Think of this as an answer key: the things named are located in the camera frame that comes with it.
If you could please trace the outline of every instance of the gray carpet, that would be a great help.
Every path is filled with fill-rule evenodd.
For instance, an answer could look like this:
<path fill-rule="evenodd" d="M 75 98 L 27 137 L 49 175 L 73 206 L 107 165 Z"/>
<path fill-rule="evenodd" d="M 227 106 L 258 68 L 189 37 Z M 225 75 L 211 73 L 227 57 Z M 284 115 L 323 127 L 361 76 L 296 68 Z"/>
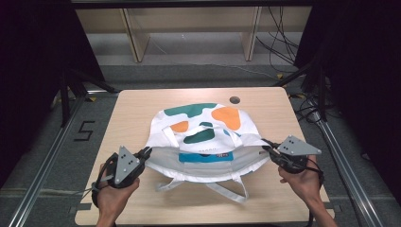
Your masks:
<path fill-rule="evenodd" d="M 275 79 L 267 75 L 250 73 L 263 72 L 275 76 L 276 72 L 268 66 L 248 65 L 239 68 L 216 65 L 179 65 L 179 66 L 102 66 L 107 82 L 118 89 L 163 89 L 194 87 L 253 87 L 271 86 Z M 299 93 L 302 78 L 291 82 L 287 90 L 290 94 Z M 88 90 L 97 87 L 86 84 Z M 86 101 L 79 109 L 57 157 L 48 175 L 41 195 L 37 199 L 26 226 L 76 226 L 75 212 L 82 194 L 74 194 L 84 189 L 87 178 L 95 161 L 97 150 L 107 128 L 117 97 L 112 95 L 98 96 L 95 101 Z M 298 110 L 305 100 L 291 98 L 294 110 Z M 348 161 L 356 172 L 360 183 L 373 201 L 375 208 L 385 226 L 399 226 L 401 208 L 392 197 L 387 186 L 381 181 L 373 165 L 360 157 L 362 152 L 356 137 L 348 128 L 346 120 L 340 117 L 336 109 L 330 110 L 328 122 L 335 133 Z M 84 126 L 93 131 L 89 141 L 76 141 L 86 137 L 78 133 L 83 121 L 91 121 Z M 25 154 L 14 169 L 0 194 L 0 225 L 9 223 L 14 210 L 24 196 L 26 189 L 49 151 L 61 124 L 61 104 L 49 112 L 46 124 L 38 131 L 32 149 Z M 331 158 L 319 128 L 305 120 L 300 121 L 306 142 L 321 148 L 323 155 L 319 163 L 325 173 L 325 189 L 336 208 L 336 221 L 339 226 L 358 226 L 350 198 L 340 180 L 335 163 Z M 363 216 L 358 214 L 362 225 L 367 226 Z M 305 226 L 305 222 L 280 223 L 279 226 Z"/>

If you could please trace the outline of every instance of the tabletop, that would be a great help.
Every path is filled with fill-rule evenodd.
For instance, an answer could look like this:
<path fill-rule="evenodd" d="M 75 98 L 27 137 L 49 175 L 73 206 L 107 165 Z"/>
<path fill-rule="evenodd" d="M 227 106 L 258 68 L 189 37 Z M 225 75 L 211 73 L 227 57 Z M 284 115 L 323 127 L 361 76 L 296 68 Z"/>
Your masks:
<path fill-rule="evenodd" d="M 238 104 L 230 102 L 239 98 Z M 195 103 L 219 103 L 245 111 L 260 135 L 281 143 L 292 134 L 304 139 L 301 128 L 283 88 L 203 88 L 128 90 L 120 93 L 100 146 L 87 187 L 96 180 L 99 166 L 120 146 L 132 153 L 143 148 L 148 140 L 150 121 L 159 111 Z M 242 177 L 250 194 L 244 203 L 230 201 L 202 183 L 184 183 L 166 192 L 156 192 L 158 183 L 171 179 L 150 168 L 140 176 L 140 187 L 133 193 L 117 220 L 117 224 L 221 224 L 274 223 L 307 221 L 308 209 L 288 184 L 279 183 L 277 165 L 268 162 L 253 173 Z M 232 181 L 223 182 L 233 191 L 241 191 Z M 329 202 L 324 187 L 323 201 Z M 91 197 L 82 203 L 91 203 Z M 79 210 L 78 225 L 94 225 L 97 208 Z"/>

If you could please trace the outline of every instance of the blue fabric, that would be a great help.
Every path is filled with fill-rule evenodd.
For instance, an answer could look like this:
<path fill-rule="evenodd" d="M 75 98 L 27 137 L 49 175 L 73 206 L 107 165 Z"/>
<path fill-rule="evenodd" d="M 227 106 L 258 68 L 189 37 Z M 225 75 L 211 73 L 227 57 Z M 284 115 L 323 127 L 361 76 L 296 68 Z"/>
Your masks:
<path fill-rule="evenodd" d="M 182 163 L 216 163 L 233 161 L 234 156 L 231 151 L 221 154 L 180 153 L 179 160 Z"/>

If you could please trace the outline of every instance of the human hand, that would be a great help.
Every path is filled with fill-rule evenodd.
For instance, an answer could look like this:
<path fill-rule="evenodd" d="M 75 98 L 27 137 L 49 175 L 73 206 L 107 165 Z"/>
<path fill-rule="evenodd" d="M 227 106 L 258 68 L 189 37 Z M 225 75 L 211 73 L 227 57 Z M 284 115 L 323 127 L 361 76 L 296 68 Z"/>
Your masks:
<path fill-rule="evenodd" d="M 315 155 L 309 155 L 308 158 L 316 164 Z M 311 161 L 308 161 L 306 166 L 316 168 L 316 165 Z M 289 183 L 295 194 L 305 202 L 306 206 L 312 212 L 319 226 L 337 226 L 336 221 L 333 220 L 324 207 L 320 194 L 321 183 L 317 172 L 304 170 L 298 174 L 291 174 L 279 166 L 278 173 L 283 178 L 280 182 Z"/>
<path fill-rule="evenodd" d="M 108 186 L 107 182 L 102 182 L 99 188 L 102 188 L 97 195 L 97 206 L 99 208 L 98 227 L 113 226 L 118 216 L 123 212 L 131 194 L 139 187 L 139 178 L 133 181 L 132 185 L 124 188 L 113 188 Z"/>
<path fill-rule="evenodd" d="M 315 155 L 310 155 L 308 158 L 316 163 Z M 306 166 L 316 168 L 311 161 L 308 161 Z M 280 183 L 289 183 L 295 194 L 297 194 L 297 196 L 299 196 L 306 204 L 310 201 L 321 199 L 321 186 L 317 172 L 305 170 L 298 174 L 292 174 L 286 172 L 279 166 L 278 173 L 283 178 L 280 180 Z"/>

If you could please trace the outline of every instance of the white tote bag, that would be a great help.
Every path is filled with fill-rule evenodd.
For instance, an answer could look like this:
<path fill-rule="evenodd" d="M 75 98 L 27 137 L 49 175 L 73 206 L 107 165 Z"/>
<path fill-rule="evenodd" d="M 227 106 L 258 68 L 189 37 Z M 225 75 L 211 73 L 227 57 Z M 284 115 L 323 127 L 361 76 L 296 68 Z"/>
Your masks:
<path fill-rule="evenodd" d="M 151 121 L 146 147 L 153 149 L 146 165 L 172 178 L 158 191 L 183 182 L 205 183 L 237 202 L 249 197 L 241 176 L 256 171 L 270 156 L 250 117 L 236 108 L 200 103 L 166 109 Z M 233 180 L 244 195 L 217 184 Z"/>

